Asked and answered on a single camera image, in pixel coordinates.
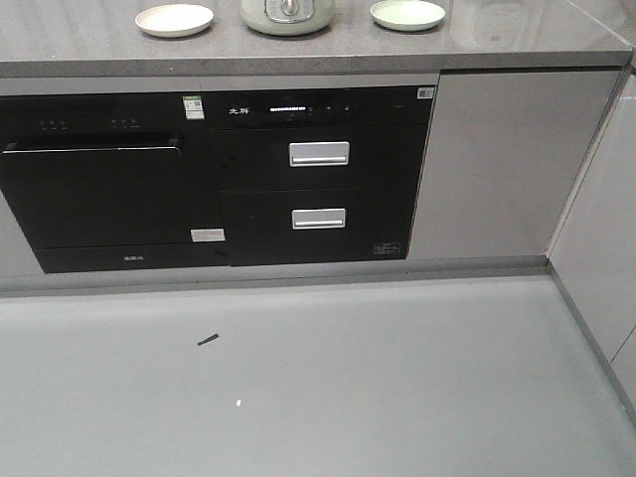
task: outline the plate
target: plate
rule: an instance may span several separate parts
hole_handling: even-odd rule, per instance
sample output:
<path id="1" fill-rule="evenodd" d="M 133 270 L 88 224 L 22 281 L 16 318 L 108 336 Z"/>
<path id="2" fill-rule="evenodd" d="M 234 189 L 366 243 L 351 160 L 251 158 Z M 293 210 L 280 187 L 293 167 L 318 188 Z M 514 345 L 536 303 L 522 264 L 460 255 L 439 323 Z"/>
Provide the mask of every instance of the plate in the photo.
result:
<path id="1" fill-rule="evenodd" d="M 213 18 L 209 8 L 177 3 L 144 10 L 135 17 L 135 24 L 148 35 L 179 38 L 205 30 Z"/>
<path id="2" fill-rule="evenodd" d="M 371 15 L 379 25 L 402 32 L 427 30 L 441 23 L 446 11 L 421 0 L 385 0 L 371 7 Z"/>

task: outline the small black stick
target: small black stick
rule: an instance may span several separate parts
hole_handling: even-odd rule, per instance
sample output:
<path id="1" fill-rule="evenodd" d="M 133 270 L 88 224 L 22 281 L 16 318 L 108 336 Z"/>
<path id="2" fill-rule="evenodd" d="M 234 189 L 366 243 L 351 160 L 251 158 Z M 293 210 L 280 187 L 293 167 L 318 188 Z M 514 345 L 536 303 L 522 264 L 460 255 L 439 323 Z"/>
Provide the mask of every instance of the small black stick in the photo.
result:
<path id="1" fill-rule="evenodd" d="M 215 341 L 217 338 L 219 338 L 219 333 L 215 333 L 210 338 L 206 338 L 205 340 L 200 341 L 199 343 L 197 343 L 197 346 L 205 345 L 206 343 L 210 343 L 211 341 Z"/>

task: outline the rice cooker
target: rice cooker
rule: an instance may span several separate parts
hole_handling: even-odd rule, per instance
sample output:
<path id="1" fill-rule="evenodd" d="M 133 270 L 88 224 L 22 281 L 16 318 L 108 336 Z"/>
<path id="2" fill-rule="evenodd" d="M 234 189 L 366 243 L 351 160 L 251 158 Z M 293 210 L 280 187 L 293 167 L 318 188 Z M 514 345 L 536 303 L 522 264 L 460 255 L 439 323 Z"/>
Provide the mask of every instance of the rice cooker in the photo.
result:
<path id="1" fill-rule="evenodd" d="M 240 0 L 240 16 L 268 35 L 304 35 L 326 27 L 334 18 L 335 0 Z"/>

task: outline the gray floor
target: gray floor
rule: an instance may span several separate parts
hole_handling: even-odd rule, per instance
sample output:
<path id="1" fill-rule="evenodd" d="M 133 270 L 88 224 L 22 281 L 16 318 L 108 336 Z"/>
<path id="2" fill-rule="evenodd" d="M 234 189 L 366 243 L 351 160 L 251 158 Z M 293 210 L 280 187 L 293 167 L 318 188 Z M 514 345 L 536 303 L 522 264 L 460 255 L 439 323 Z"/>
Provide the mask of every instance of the gray floor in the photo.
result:
<path id="1" fill-rule="evenodd" d="M 546 276 L 5 298 L 0 475 L 633 477 L 636 436 Z"/>

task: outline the dish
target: dish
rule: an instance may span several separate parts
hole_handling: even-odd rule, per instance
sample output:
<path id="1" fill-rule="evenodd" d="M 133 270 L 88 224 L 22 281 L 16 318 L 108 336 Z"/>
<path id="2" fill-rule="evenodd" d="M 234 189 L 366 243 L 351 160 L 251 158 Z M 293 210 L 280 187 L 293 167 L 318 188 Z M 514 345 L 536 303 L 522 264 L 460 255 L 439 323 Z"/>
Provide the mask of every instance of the dish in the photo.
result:
<path id="1" fill-rule="evenodd" d="M 148 35 L 179 38 L 205 30 L 213 18 L 209 8 L 177 3 L 144 10 L 135 17 L 135 24 Z"/>
<path id="2" fill-rule="evenodd" d="M 446 11 L 421 0 L 384 0 L 371 7 L 379 25 L 402 32 L 427 30 L 441 23 Z"/>

